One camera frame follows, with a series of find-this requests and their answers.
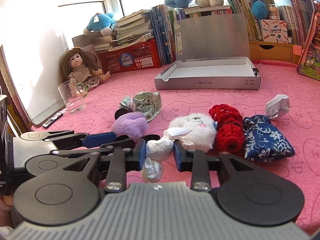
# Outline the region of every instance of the jar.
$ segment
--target jar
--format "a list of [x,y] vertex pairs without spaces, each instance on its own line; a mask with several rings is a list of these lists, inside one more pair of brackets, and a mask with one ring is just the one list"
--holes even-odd
[[268,4],[268,12],[270,20],[280,20],[278,6],[276,6],[275,4]]

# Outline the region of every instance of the red crochet scrunchie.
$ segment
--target red crochet scrunchie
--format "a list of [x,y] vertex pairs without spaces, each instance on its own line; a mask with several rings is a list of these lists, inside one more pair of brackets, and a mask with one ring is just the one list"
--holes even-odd
[[209,110],[209,115],[218,122],[215,146],[219,152],[238,153],[244,143],[242,116],[234,107],[222,104]]

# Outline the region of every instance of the red plastic crate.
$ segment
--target red plastic crate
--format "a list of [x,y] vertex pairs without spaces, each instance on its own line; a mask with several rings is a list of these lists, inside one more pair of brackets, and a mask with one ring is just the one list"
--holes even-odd
[[110,74],[161,67],[155,39],[124,49],[98,53],[98,57],[104,72],[110,71]]

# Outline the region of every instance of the round blue sticker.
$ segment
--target round blue sticker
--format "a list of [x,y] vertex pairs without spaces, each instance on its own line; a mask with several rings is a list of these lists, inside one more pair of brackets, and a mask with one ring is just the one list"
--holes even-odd
[[122,67],[130,67],[131,65],[133,65],[134,63],[134,58],[133,55],[131,53],[122,53],[119,56],[119,64]]

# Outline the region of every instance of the blue floral pouch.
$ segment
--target blue floral pouch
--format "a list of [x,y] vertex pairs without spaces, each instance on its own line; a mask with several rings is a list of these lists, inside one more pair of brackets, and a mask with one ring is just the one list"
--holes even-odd
[[245,117],[244,158],[251,161],[271,162],[292,157],[295,151],[283,134],[271,124],[266,115]]

